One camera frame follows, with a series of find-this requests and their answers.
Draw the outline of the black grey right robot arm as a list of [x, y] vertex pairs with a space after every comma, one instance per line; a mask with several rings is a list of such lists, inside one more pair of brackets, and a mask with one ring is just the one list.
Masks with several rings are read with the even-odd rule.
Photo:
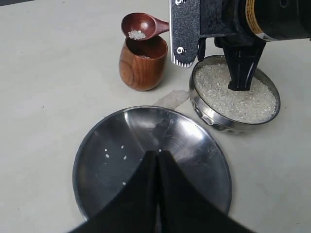
[[224, 52], [231, 75], [228, 88], [250, 89], [267, 42], [309, 39], [308, 0], [172, 0], [170, 46], [175, 65], [203, 61], [206, 39]]

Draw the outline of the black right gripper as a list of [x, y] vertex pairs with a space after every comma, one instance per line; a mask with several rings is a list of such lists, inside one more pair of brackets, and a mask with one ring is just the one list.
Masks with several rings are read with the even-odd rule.
[[249, 91], [266, 41], [256, 36], [247, 22], [247, 6], [259, 14], [260, 22], [267, 13], [266, 0], [171, 0], [169, 32], [171, 61], [189, 68], [207, 37], [224, 37], [222, 49], [233, 91]]

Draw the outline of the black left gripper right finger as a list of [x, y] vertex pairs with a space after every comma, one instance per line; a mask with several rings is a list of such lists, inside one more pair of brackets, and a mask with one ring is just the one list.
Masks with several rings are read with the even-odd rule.
[[159, 207], [163, 233], [251, 233], [211, 204], [186, 178], [172, 154], [159, 152]]

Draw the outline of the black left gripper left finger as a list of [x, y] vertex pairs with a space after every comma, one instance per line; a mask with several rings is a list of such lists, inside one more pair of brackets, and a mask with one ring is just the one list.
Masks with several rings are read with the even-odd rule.
[[144, 154], [122, 190], [72, 233], [154, 233], [157, 209], [157, 153]]

